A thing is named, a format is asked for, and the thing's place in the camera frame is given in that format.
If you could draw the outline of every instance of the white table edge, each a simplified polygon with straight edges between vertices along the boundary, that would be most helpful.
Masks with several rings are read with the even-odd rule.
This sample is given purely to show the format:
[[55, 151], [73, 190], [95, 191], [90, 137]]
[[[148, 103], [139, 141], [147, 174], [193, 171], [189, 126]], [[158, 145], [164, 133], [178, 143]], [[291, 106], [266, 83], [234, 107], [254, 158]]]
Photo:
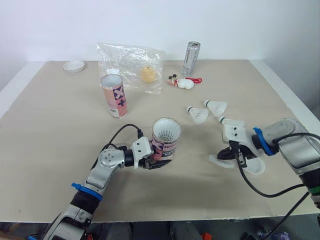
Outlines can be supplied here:
[[45, 63], [45, 61], [28, 62], [0, 91], [0, 119]]
[[320, 121], [281, 80], [281, 78], [278, 77], [278, 75], [263, 60], [250, 60], [250, 62], [278, 93], [286, 106], [293, 112], [305, 128], [310, 133], [320, 135]]

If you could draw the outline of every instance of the yellow fruit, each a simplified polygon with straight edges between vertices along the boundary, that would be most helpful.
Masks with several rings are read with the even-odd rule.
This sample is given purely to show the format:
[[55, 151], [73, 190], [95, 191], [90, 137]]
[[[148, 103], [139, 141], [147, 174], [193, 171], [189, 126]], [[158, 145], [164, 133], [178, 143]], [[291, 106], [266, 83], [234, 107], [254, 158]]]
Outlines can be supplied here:
[[141, 69], [141, 79], [146, 83], [153, 83], [156, 80], [156, 71], [150, 67], [145, 66]]

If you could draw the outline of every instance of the red string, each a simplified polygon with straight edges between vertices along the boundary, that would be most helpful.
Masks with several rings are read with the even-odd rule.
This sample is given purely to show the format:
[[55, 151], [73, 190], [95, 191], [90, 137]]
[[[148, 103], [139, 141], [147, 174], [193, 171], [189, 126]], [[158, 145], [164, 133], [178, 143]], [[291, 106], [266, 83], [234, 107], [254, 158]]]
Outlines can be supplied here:
[[185, 79], [190, 79], [192, 82], [195, 84], [200, 84], [202, 82], [202, 78], [191, 78], [191, 77], [186, 77]]

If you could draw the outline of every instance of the blue band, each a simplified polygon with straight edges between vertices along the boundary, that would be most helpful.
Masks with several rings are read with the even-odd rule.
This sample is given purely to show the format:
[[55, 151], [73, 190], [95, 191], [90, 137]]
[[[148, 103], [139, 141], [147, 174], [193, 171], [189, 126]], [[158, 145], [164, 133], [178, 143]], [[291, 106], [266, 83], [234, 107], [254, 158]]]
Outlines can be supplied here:
[[102, 200], [102, 196], [101, 196], [99, 193], [91, 190], [90, 188], [87, 188], [87, 187], [82, 186], [81, 184], [77, 184], [77, 183], [75, 183], [75, 182], [73, 182], [73, 183], [71, 184], [71, 186], [74, 187], [75, 189], [79, 190], [79, 191], [82, 191], [82, 192], [85, 192], [85, 193], [87, 193], [87, 194], [90, 194], [90, 195], [94, 196], [94, 197], [97, 198], [99, 201]]
[[273, 156], [274, 153], [271, 151], [271, 149], [269, 148], [268, 143], [266, 142], [264, 136], [262, 135], [262, 131], [260, 128], [254, 127], [253, 130], [255, 131], [255, 133], [258, 135], [258, 138], [260, 140], [260, 143], [263, 147], [263, 149], [265, 150], [266, 154], [268, 156]]

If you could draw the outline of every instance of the silver can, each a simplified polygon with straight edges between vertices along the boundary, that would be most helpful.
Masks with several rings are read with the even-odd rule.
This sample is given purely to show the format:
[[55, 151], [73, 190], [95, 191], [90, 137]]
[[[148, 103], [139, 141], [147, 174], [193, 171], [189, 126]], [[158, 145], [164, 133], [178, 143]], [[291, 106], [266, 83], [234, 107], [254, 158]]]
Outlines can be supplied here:
[[190, 41], [188, 43], [188, 46], [186, 48], [183, 68], [182, 68], [182, 74], [184, 76], [191, 76], [192, 72], [194, 70], [198, 54], [200, 50], [200, 42], [197, 41]]

